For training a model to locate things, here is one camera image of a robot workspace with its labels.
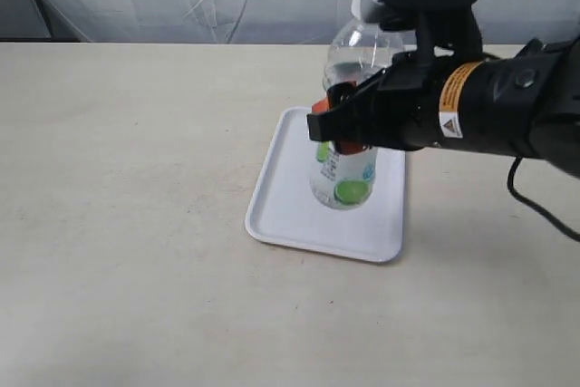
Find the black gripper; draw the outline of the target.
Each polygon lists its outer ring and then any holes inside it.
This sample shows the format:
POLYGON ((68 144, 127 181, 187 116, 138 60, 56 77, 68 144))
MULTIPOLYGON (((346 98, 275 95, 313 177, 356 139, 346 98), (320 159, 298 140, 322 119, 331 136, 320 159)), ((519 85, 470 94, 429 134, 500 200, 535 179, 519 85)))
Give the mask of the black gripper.
POLYGON ((365 143, 335 141, 334 150, 342 155, 372 147, 403 151, 446 147, 452 141, 440 126, 446 83, 459 68, 473 70, 482 63, 442 56, 421 67, 409 54, 397 55, 390 67, 357 87, 356 82, 330 86, 306 115, 309 139, 321 140, 330 132, 330 119, 342 115, 353 125, 353 136, 365 143))

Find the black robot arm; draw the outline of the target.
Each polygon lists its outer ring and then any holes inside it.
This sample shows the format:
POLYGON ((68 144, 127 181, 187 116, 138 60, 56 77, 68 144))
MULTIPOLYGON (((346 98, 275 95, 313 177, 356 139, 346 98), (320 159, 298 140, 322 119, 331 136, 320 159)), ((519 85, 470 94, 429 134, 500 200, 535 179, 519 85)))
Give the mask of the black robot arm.
POLYGON ((441 147, 544 160, 579 175, 579 41, 530 41, 515 57, 396 53, 368 80, 340 84, 309 137, 352 154, 357 145, 441 147))

